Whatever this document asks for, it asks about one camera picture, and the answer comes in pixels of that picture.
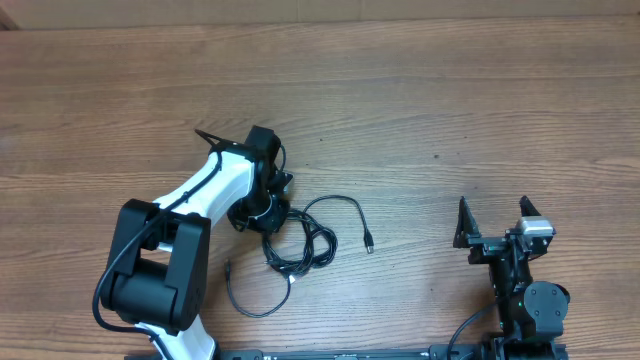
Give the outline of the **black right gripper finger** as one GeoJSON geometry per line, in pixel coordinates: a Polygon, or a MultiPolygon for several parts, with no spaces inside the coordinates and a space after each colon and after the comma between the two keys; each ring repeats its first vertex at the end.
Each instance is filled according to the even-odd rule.
{"type": "Polygon", "coordinates": [[[541,213],[536,209],[531,200],[526,196],[522,196],[519,200],[519,206],[522,217],[540,216],[541,213]]]}
{"type": "Polygon", "coordinates": [[[459,201],[459,212],[456,231],[453,239],[454,248],[471,248],[480,243],[481,232],[472,215],[467,199],[462,196],[459,201]]]}

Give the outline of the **black USB cable long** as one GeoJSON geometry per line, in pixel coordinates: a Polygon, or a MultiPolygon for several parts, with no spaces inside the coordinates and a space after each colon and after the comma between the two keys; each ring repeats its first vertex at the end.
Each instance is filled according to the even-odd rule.
{"type": "Polygon", "coordinates": [[[309,210],[315,204],[328,201],[340,200],[351,203],[357,210],[363,227],[363,243],[368,254],[375,251],[373,235],[369,230],[364,211],[360,203],[352,197],[344,195],[326,195],[310,201],[302,210],[291,209],[286,219],[298,222],[302,226],[305,235],[302,255],[298,260],[287,260],[282,258],[272,245],[271,236],[264,235],[262,239],[263,253],[266,264],[273,270],[281,273],[285,278],[302,277],[311,269],[324,268],[335,259],[338,249],[338,237],[334,230],[316,220],[309,210]]]}

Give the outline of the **black USB cable short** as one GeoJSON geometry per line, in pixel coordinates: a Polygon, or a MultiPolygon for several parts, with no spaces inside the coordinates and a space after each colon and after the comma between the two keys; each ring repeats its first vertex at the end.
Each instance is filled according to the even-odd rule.
{"type": "Polygon", "coordinates": [[[231,282],[232,265],[230,260],[225,261],[224,272],[225,272],[225,283],[226,283],[227,295],[229,297],[231,304],[233,305],[233,307],[237,312],[239,312],[240,314],[246,317],[253,318],[253,319],[265,318],[276,313],[278,310],[280,310],[288,301],[291,294],[292,285],[295,282],[295,278],[292,275],[285,275],[284,279],[286,280],[287,289],[286,289],[284,298],[274,308],[270,309],[269,311],[266,311],[263,313],[253,313],[243,308],[235,299],[235,296],[232,290],[232,282],[231,282]]]}

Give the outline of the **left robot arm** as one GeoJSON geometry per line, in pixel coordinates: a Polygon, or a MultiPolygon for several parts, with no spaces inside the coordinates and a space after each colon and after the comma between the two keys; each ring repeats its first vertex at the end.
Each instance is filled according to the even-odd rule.
{"type": "Polygon", "coordinates": [[[289,210],[292,177],[276,164],[273,130],[254,126],[242,142],[198,134],[210,149],[194,175],[153,201],[121,207],[92,298],[101,328],[145,336],[157,359],[219,358],[201,318],[213,228],[227,219],[239,232],[267,236],[289,210]]]}

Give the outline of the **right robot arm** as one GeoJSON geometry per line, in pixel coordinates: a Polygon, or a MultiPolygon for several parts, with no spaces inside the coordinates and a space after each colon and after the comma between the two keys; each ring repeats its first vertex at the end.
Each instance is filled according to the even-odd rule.
{"type": "Polygon", "coordinates": [[[529,263],[545,255],[556,235],[549,218],[530,199],[519,201],[520,219],[503,235],[485,237],[466,198],[459,201],[453,246],[468,249],[471,265],[486,265],[495,300],[471,315],[456,329],[446,346],[448,359],[566,359],[564,345],[555,340],[564,333],[571,300],[556,283],[533,279],[529,263]],[[500,330],[483,336],[477,345],[457,345],[462,331],[495,311],[500,330]]]}

